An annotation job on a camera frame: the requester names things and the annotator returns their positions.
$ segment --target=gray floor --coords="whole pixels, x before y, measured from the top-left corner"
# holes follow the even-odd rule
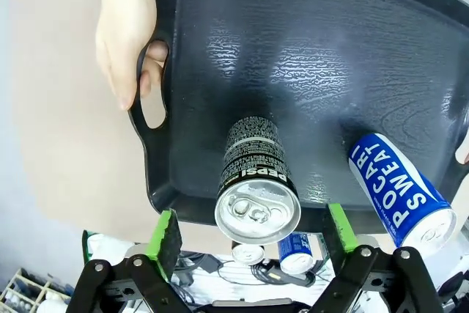
[[[21,266],[74,284],[82,268],[81,229],[40,214],[10,121],[7,2],[0,0],[0,287]]]

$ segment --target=hand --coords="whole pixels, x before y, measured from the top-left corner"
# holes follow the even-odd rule
[[[120,108],[128,110],[136,95],[136,65],[156,24],[155,0],[102,0],[96,30],[96,56]],[[140,95],[160,85],[166,44],[154,42],[147,50],[140,77]]]

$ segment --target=small blue can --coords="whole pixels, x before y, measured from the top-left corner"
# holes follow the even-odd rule
[[[349,166],[397,247],[428,257],[451,237],[456,213],[386,137],[360,139],[349,151]]]
[[[279,241],[278,256],[280,269],[284,273],[299,275],[313,268],[314,258],[306,234],[293,232]]]

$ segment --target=can lid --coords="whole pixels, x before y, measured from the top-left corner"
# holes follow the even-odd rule
[[[456,222],[456,213],[451,208],[436,210],[409,231],[401,247],[414,247],[423,258],[431,256],[448,242],[456,228]]]
[[[241,243],[232,249],[233,259],[244,265],[254,265],[264,259],[264,249],[258,245]]]
[[[280,269],[289,275],[299,275],[313,268],[313,256],[307,253],[293,253],[280,262]]]
[[[301,216],[296,194],[285,185],[251,179],[227,188],[218,198],[215,221],[232,240],[267,245],[288,236]]]

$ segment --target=black bracket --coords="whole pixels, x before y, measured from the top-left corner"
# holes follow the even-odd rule
[[[398,248],[390,255],[359,246],[334,268],[341,270],[310,313],[348,312],[362,290],[380,292],[390,313],[443,313],[424,261],[413,247]]]
[[[145,255],[124,259],[114,267],[105,260],[88,262],[67,313],[120,313],[125,302],[144,299],[153,312],[192,312]]]

